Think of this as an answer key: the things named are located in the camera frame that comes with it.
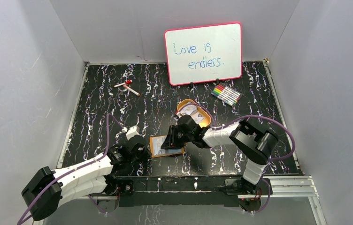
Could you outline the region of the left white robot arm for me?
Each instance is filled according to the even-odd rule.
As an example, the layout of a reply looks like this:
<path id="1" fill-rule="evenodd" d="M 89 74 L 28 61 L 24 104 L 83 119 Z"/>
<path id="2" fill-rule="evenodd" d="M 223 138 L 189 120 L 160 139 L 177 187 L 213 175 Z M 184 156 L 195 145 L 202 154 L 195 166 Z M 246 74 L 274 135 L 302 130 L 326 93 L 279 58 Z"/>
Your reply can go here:
<path id="1" fill-rule="evenodd" d="M 135 135 L 85 162 L 55 170 L 48 166 L 39 169 L 21 192 L 30 215 L 24 214 L 19 224 L 29 218 L 43 220 L 82 196 L 121 194 L 127 183 L 119 181 L 115 173 L 150 157 L 145 138 Z"/>

